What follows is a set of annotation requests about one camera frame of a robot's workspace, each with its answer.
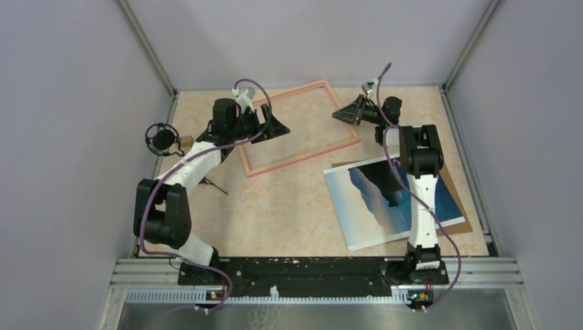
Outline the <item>blue mountain landscape photo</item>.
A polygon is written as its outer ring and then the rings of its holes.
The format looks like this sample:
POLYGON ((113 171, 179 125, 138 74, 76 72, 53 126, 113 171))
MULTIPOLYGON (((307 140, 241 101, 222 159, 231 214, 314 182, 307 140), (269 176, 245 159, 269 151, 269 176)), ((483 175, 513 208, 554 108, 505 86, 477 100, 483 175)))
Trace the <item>blue mountain landscape photo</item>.
MULTIPOLYGON (((411 197, 393 177, 386 156, 334 164, 323 175, 348 250, 408 240, 411 197)), ((449 235, 472 231, 446 164, 436 185, 434 211, 449 235)))

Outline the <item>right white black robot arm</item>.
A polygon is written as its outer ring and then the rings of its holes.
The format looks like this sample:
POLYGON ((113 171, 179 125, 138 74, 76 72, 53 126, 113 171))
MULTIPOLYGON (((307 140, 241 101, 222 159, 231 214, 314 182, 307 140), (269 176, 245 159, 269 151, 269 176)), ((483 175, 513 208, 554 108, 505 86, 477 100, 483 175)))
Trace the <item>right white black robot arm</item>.
POLYGON ((439 134, 433 124, 402 126, 399 124, 402 100, 390 96, 382 106, 361 94, 351 104, 334 111, 336 120, 359 125, 375 125, 375 141, 386 146, 389 133, 399 138, 399 159, 388 158, 358 166, 355 176, 382 196, 391 210, 410 200, 411 230, 404 264, 398 270, 412 283, 422 283, 431 271, 441 267, 441 249, 435 229, 435 190, 444 159, 439 134))

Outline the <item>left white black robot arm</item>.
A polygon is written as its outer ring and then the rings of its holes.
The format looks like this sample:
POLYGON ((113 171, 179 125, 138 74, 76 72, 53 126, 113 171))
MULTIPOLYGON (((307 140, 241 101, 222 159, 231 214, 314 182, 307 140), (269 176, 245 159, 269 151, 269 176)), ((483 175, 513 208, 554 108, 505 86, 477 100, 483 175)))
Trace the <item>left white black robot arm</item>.
POLYGON ((195 276, 204 284, 216 282, 220 265, 215 249, 192 232, 189 194, 232 150, 245 143, 259 143, 290 132, 272 114, 271 102, 261 105, 265 121, 248 101, 215 100, 212 119, 189 152, 157 179, 143 179, 137 186, 134 233, 141 250, 145 244, 161 245, 167 254, 196 264, 195 276))

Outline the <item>pink wooden picture frame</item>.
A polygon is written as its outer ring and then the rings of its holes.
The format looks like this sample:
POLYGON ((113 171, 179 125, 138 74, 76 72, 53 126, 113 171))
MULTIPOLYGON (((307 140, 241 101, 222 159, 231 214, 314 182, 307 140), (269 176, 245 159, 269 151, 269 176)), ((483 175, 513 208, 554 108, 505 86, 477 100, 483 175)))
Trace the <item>pink wooden picture frame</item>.
POLYGON ((290 132, 239 147, 245 174, 255 177, 360 143, 355 128, 332 117, 341 104, 322 79, 271 97, 274 117, 290 132))

